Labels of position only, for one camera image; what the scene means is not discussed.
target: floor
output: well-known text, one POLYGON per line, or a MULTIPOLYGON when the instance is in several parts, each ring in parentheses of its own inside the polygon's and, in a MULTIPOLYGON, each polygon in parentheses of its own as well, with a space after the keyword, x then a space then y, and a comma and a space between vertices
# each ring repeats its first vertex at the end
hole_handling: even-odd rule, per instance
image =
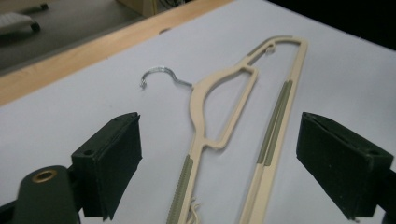
POLYGON ((40 32, 26 27, 0 35, 0 76, 144 19, 115 0, 58 0, 48 5, 48 10, 37 6, 21 12, 40 24, 40 32))

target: white tabletop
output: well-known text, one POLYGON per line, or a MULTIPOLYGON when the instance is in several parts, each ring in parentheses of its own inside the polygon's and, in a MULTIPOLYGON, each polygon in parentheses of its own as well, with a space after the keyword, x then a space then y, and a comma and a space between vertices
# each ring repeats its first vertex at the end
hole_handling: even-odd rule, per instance
MULTIPOLYGON (((334 119, 395 154, 396 54, 258 0, 232 2, 0 107, 0 204, 15 200, 26 175, 70 166, 70 155, 110 119, 136 111, 143 160, 111 223, 164 223, 193 136, 191 90, 155 74, 142 91, 141 76, 166 65, 196 83, 274 35, 299 36, 309 46, 265 223, 349 223, 296 159, 301 114, 334 119)), ((203 223, 237 223, 295 50, 278 46, 254 64, 259 78, 229 145, 204 151, 194 192, 203 223)), ((211 92, 205 104, 208 136, 217 136, 244 84, 241 76, 211 92)), ((361 223, 380 223, 382 216, 377 208, 375 218, 361 223)))

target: silver hanger hook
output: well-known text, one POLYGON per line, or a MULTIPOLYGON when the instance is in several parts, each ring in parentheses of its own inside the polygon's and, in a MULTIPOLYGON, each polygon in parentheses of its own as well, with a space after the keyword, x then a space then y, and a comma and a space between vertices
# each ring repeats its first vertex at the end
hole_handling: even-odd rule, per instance
POLYGON ((142 76, 142 80, 140 82, 140 87, 145 89, 147 86, 147 82, 146 82, 146 77, 152 73, 158 73, 158 72, 163 72, 168 74, 169 76, 171 76, 171 78, 178 84, 182 84, 185 86, 188 86, 190 88, 192 88, 192 84, 190 84, 189 82, 185 82, 183 80, 177 79, 175 73, 170 69, 167 68, 165 66, 158 66, 158 67, 153 67, 150 68, 143 76, 142 76))

